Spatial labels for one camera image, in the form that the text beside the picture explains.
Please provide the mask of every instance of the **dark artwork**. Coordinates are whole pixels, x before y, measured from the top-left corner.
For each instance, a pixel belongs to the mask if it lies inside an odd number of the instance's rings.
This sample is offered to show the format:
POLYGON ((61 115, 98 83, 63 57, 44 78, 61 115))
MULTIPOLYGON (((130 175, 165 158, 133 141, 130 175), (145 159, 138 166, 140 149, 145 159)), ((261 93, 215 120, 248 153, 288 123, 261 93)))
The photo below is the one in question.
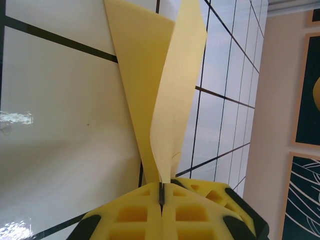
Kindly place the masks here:
POLYGON ((320 21, 320 8, 313 10, 312 22, 320 21))
POLYGON ((313 89, 320 77, 320 36, 309 38, 307 59, 301 95, 298 125, 295 141, 297 143, 320 146, 320 111, 313 89))
POLYGON ((293 157, 282 240, 320 239, 320 162, 293 157))

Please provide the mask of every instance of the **white tiled wall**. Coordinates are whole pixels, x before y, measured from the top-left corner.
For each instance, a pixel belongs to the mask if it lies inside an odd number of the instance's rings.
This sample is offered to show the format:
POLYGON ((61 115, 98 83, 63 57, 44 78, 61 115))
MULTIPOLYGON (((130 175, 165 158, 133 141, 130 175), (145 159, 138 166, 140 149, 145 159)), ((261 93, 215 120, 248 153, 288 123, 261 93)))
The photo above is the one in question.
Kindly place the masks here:
MULTIPOLYGON (((129 1, 156 11, 157 0, 129 1)), ((208 39, 178 175, 242 195, 268 1, 199 2, 208 39)), ((160 0, 159 13, 174 20, 179 5, 160 0)), ((5 15, 22 28, 4 30, 0 239, 19 240, 135 189, 140 156, 118 64, 26 25, 115 55, 103 0, 6 0, 5 15)))

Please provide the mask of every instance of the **yellow foam sheet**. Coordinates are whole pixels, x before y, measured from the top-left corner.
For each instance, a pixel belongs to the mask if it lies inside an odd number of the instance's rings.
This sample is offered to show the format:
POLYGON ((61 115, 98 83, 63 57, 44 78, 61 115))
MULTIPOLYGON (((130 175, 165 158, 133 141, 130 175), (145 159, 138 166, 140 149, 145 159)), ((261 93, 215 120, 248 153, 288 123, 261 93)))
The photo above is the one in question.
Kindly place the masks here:
POLYGON ((313 87, 313 99, 314 99, 316 107, 320 111, 320 78, 316 81, 316 83, 313 87))
POLYGON ((163 183, 170 182, 171 167, 180 159, 206 38, 199 1, 182 0, 150 129, 152 152, 163 183))
POLYGON ((168 183, 205 47, 199 3, 182 0, 176 24, 123 0, 104 3, 146 182, 168 183))

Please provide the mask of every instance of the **wooden frame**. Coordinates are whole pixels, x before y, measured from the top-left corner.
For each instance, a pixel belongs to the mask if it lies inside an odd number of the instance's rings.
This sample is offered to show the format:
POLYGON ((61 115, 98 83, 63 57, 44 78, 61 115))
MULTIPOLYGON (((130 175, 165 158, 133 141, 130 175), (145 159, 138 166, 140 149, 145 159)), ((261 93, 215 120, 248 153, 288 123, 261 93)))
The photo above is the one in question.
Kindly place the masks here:
POLYGON ((320 32, 308 33, 305 35, 304 44, 303 44, 303 53, 302 53, 302 59, 301 59, 300 76, 299 76, 300 80, 299 80, 299 85, 298 85, 296 108, 295 108, 295 114, 294 114, 294 119, 293 119, 293 133, 292 133, 292 137, 291 137, 291 143, 297 147, 308 147, 308 148, 320 150, 320 145, 296 142, 299 113, 300 113, 300 106, 301 106, 301 99, 302 99, 302 91, 303 91, 304 80, 305 80, 306 63, 307 63, 307 55, 308 55, 308 48, 309 48, 309 39, 311 37, 318 37, 318 36, 320 36, 320 32))
POLYGON ((320 26, 320 21, 312 21, 312 18, 314 16, 314 11, 310 10, 307 12, 307 20, 306 20, 306 26, 307 27, 317 27, 320 26))
POLYGON ((289 153, 289 159, 288 159, 288 170, 285 175, 285 190, 283 194, 283 202, 282 202, 282 208, 281 208, 281 216, 280 216, 280 228, 278 232, 278 240, 282 240, 284 226, 285 226, 285 216, 286 216, 286 208, 287 208, 287 202, 288 202, 288 194, 289 194, 289 184, 290 184, 290 177, 291 177, 291 171, 292 171, 292 164, 294 157, 300 157, 300 158, 306 158, 306 159, 315 159, 320 161, 320 156, 314 156, 309 154, 303 154, 303 153, 297 153, 297 152, 290 152, 289 153))

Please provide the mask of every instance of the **framed picture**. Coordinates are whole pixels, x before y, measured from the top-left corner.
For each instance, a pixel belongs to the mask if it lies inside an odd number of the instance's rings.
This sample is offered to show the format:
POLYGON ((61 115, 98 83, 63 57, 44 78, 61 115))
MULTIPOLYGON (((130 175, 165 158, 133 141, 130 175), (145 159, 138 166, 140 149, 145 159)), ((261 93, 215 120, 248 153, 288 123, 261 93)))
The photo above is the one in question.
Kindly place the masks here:
POLYGON ((305 36, 301 62, 292 144, 320 149, 320 32, 305 36))
POLYGON ((279 240, 320 238, 320 157, 290 153, 279 240))
POLYGON ((320 26, 320 8, 308 11, 307 26, 320 26))

